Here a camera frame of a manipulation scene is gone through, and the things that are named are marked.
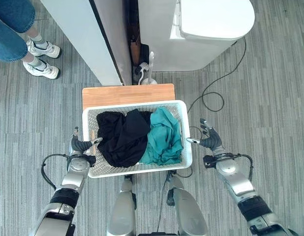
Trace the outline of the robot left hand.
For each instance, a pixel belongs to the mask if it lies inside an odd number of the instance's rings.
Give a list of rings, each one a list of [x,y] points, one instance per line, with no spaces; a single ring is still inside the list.
[[[70,146],[69,146],[69,155],[70,156],[82,155],[89,148],[91,148],[95,144],[99,144],[103,140],[103,138],[100,137],[100,138],[95,138],[91,141],[81,141],[81,140],[79,140],[79,137],[78,137],[78,131],[79,131],[78,126],[74,127],[73,134],[72,134],[71,141],[70,141]]]

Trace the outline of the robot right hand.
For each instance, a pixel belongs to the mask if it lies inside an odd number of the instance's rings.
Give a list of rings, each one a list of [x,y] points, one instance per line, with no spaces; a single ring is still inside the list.
[[[200,140],[194,138],[187,138],[186,140],[189,143],[209,148],[212,152],[218,150],[218,148],[221,148],[222,140],[219,134],[215,131],[215,129],[211,125],[209,125],[207,120],[204,118],[200,118],[200,124],[202,128],[202,133],[207,137],[205,139]]]

